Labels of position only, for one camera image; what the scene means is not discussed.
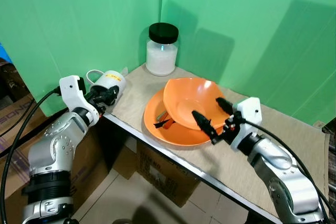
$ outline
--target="orange plastic dish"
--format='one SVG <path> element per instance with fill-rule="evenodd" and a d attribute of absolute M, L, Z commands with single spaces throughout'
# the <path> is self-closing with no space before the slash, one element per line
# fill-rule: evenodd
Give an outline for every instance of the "orange plastic dish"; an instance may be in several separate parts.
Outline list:
<path fill-rule="evenodd" d="M 168 129 L 165 129 L 164 127 L 155 128 L 154 123 L 157 123 L 156 119 L 165 110 L 162 89 L 148 102 L 143 116 L 146 128 L 155 137 L 164 142 L 178 146 L 196 146 L 210 141 L 209 137 L 204 132 L 188 129 L 176 122 L 171 124 Z"/>
<path fill-rule="evenodd" d="M 216 98 L 224 97 L 216 83 L 203 78 L 171 79 L 164 88 L 163 102 L 168 114 L 180 125 L 193 130 L 201 130 L 192 111 L 211 119 L 217 129 L 229 117 L 217 104 Z"/>

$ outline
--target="tiled floor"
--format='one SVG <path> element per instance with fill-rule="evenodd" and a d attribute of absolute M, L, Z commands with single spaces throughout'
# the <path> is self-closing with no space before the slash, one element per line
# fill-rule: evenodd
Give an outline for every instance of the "tiled floor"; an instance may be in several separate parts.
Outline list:
<path fill-rule="evenodd" d="M 200 183 L 182 207 L 176 206 L 141 175 L 127 180 L 114 170 L 87 199 L 73 218 L 81 224 L 243 224 L 247 210 Z"/>

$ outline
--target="green backdrop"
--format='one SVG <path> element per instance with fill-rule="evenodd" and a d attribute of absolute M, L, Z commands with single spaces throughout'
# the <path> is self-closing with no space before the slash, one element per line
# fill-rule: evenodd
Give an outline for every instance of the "green backdrop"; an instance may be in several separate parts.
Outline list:
<path fill-rule="evenodd" d="M 38 100 L 60 77 L 134 69 L 148 26 L 169 22 L 179 67 L 314 124 L 335 116 L 335 11 L 336 0 L 0 0 L 0 41 Z"/>

